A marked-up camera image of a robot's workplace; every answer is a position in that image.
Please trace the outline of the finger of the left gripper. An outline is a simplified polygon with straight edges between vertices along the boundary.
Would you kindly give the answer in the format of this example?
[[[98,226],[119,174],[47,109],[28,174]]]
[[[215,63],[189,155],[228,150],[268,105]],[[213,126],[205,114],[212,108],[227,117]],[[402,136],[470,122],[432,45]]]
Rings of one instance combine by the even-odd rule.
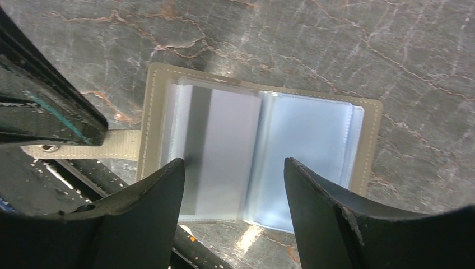
[[[1,146],[100,146],[106,118],[1,11]]]
[[[34,159],[20,148],[1,149],[1,210],[25,215],[72,212],[126,188],[96,159]]]

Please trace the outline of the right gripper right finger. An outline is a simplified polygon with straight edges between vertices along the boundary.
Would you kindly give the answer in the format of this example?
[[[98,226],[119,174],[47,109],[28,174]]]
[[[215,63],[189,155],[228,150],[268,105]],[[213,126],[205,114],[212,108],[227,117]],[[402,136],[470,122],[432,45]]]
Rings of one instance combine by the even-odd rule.
[[[302,268],[473,268],[474,206],[439,214],[390,207],[294,158],[286,195]]]

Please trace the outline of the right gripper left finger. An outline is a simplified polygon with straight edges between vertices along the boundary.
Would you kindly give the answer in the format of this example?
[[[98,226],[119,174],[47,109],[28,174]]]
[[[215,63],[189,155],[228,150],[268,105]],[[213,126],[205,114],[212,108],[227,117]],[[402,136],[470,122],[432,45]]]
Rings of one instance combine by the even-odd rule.
[[[184,193],[176,158],[73,212],[1,212],[2,268],[168,268]]]

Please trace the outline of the white card with stripe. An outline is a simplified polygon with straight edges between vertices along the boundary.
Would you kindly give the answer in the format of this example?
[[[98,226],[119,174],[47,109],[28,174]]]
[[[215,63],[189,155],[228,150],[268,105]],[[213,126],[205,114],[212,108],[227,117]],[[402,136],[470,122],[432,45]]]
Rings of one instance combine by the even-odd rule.
[[[262,100],[243,91],[183,86],[177,133],[185,163],[183,220],[236,219],[249,180]]]

